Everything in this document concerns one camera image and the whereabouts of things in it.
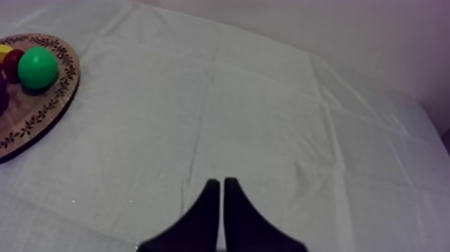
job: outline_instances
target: ball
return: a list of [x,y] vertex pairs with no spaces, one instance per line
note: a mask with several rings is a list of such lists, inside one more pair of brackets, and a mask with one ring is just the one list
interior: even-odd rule
[[4,57],[6,56],[6,54],[8,54],[8,52],[12,51],[11,46],[8,45],[0,45],[0,63],[3,62]]
[[19,61],[23,54],[24,52],[22,50],[14,49],[8,52],[3,59],[3,71],[9,82],[19,82],[17,68],[19,67]]
[[24,87],[39,90],[48,87],[58,75],[58,61],[46,48],[36,46],[22,56],[17,73]]

